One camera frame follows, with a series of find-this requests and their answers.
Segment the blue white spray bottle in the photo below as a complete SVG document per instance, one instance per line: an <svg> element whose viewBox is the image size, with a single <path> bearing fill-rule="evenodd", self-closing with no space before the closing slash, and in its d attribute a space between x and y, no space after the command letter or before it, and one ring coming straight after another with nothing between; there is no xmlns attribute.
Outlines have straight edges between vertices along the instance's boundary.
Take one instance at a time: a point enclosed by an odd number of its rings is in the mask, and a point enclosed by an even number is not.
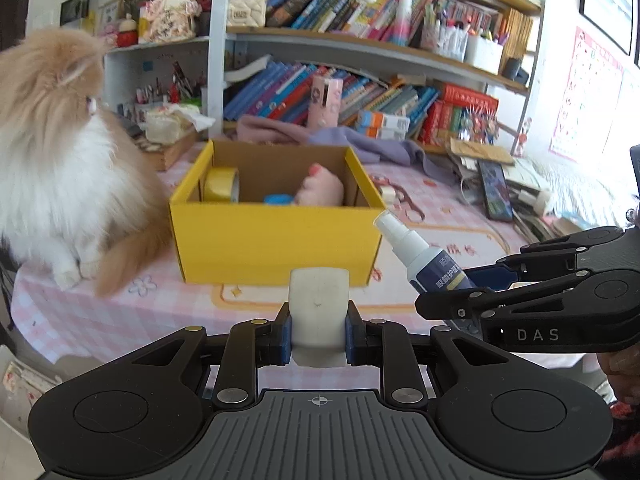
<svg viewBox="0 0 640 480"><path fill-rule="evenodd" d="M374 225L405 266L407 280L419 295L475 287L446 250L428 244L418 232L409 229L390 211L379 214Z"/></svg>

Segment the white sponge pad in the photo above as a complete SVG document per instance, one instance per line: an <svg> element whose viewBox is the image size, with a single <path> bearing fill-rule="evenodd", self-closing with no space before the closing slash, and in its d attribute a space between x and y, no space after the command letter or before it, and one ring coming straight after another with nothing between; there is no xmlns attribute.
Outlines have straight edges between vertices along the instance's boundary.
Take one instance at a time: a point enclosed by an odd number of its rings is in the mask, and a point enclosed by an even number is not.
<svg viewBox="0 0 640 480"><path fill-rule="evenodd" d="M288 286L292 357L313 368L346 365L345 320L349 272L334 268L295 269Z"/></svg>

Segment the black smartphone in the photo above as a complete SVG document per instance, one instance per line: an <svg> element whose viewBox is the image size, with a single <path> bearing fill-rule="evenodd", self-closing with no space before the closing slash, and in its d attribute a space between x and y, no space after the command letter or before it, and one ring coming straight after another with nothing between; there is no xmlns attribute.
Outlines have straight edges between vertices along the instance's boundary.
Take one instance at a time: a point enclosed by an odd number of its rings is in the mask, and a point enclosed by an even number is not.
<svg viewBox="0 0 640 480"><path fill-rule="evenodd" d="M502 166L498 162L480 160L477 167L480 182L482 182L487 217L490 220L512 222L513 208Z"/></svg>

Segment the yellow cardboard box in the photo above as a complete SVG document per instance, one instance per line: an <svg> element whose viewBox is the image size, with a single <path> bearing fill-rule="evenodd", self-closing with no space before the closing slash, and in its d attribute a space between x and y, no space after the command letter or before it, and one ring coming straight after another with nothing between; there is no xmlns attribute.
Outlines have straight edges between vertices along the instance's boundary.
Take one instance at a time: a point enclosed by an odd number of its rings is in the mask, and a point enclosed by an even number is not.
<svg viewBox="0 0 640 480"><path fill-rule="evenodd" d="M344 185L339 207L267 205L294 195L320 164ZM237 203L207 203L209 168L239 171ZM381 234L373 224L385 204L348 146L209 141L170 198L170 218L185 282L276 286L298 268L346 269L350 284L368 284Z"/></svg>

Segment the pink plush toy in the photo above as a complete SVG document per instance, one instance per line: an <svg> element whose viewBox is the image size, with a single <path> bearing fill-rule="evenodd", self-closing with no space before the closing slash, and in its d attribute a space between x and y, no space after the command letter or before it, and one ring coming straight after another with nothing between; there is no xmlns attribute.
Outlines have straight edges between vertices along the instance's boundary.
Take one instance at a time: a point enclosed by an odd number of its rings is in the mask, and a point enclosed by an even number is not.
<svg viewBox="0 0 640 480"><path fill-rule="evenodd" d="M295 195L294 203L305 207L339 207L343 198L342 181L320 164L312 164Z"/></svg>

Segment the red book box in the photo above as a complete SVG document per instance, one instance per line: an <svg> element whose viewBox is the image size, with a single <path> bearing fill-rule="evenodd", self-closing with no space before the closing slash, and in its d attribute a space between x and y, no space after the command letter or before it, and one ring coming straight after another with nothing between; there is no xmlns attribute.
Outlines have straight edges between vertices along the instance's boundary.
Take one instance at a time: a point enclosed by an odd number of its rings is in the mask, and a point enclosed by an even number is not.
<svg viewBox="0 0 640 480"><path fill-rule="evenodd" d="M438 96L418 134L423 144L446 148L450 139L493 144L498 136L499 101L457 84L436 82Z"/></svg>

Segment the yellow tape roll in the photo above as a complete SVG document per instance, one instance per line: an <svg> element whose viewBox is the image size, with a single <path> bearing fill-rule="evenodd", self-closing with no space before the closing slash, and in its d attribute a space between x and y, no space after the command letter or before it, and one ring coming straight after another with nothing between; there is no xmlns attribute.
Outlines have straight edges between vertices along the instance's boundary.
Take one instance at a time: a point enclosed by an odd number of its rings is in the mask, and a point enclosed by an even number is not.
<svg viewBox="0 0 640 480"><path fill-rule="evenodd" d="M240 200L239 171L232 167L209 168L203 184L207 203L237 203Z"/></svg>

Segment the orange white carton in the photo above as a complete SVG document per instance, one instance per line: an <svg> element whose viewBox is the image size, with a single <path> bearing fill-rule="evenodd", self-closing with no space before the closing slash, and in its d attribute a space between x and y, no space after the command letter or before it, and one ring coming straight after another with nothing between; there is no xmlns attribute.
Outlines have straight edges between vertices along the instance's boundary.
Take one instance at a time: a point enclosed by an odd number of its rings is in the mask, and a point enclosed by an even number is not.
<svg viewBox="0 0 640 480"><path fill-rule="evenodd" d="M405 140L409 127L408 117L362 110L358 114L355 130L369 138Z"/></svg>

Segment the purple cloth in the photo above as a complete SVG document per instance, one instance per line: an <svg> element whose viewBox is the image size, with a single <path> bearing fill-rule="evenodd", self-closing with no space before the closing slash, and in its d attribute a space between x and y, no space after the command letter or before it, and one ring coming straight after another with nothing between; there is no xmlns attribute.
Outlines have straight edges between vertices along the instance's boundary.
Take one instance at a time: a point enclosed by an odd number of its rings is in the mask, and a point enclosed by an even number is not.
<svg viewBox="0 0 640 480"><path fill-rule="evenodd" d="M421 168L428 178L449 186L459 182L451 162L439 162L437 157L427 154L411 140L369 138L344 126L311 130L289 122L250 115L239 119L235 133L240 142L348 146L363 165L388 162L401 167Z"/></svg>

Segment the wooden tray box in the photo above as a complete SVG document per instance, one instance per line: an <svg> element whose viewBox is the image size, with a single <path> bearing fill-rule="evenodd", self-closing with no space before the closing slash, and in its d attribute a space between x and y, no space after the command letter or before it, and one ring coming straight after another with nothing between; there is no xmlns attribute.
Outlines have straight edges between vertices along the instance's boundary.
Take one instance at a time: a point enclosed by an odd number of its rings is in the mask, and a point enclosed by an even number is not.
<svg viewBox="0 0 640 480"><path fill-rule="evenodd" d="M198 133L191 129L189 133L174 144L165 145L146 140L143 134L134 138L134 144L144 154L144 158L157 172L166 172L192 148L198 140Z"/></svg>

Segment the pink cylindrical holder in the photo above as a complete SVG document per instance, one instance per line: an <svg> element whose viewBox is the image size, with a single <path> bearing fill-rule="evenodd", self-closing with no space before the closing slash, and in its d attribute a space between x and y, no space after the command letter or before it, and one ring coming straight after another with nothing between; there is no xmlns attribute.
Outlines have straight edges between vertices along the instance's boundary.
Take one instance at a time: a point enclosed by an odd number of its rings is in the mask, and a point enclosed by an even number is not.
<svg viewBox="0 0 640 480"><path fill-rule="evenodd" d="M314 76L308 106L307 127L311 130L338 125L343 81L340 78Z"/></svg>

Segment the fluffy orange white cat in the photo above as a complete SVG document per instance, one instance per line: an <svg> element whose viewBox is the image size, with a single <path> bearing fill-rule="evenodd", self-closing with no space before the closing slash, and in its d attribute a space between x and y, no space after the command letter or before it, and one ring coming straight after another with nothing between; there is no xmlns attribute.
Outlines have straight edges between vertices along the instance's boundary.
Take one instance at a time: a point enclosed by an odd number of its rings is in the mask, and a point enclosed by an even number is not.
<svg viewBox="0 0 640 480"><path fill-rule="evenodd" d="M1 241L59 289L127 286L172 239L168 194L100 102L104 43L36 30L1 53Z"/></svg>

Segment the white quilted handbag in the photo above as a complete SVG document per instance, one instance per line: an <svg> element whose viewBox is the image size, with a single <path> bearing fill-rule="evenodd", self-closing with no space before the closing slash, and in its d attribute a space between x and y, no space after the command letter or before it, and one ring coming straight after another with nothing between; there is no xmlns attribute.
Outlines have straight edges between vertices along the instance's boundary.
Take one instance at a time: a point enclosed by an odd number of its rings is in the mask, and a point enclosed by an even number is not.
<svg viewBox="0 0 640 480"><path fill-rule="evenodd" d="M266 24L266 0L229 0L227 25L261 28Z"/></svg>

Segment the white bookshelf frame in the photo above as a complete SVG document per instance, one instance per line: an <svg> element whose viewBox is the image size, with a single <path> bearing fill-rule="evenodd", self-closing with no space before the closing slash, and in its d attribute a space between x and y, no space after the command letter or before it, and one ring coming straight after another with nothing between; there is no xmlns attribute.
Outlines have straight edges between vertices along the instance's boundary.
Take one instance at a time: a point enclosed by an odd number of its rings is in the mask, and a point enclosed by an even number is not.
<svg viewBox="0 0 640 480"><path fill-rule="evenodd" d="M542 18L544 8L528 0L469 0L491 6L519 21ZM411 76L454 82L480 90L503 88L528 96L526 84L414 47L356 37L344 32L313 32L289 27L229 26L226 23L228 0L213 0L209 33L203 38L207 51L207 111L215 119L209 133L216 136L235 128L233 119L224 119L224 94L231 65L247 64L253 58L268 55L273 61L327 65L363 74L370 79L401 84Z"/></svg>

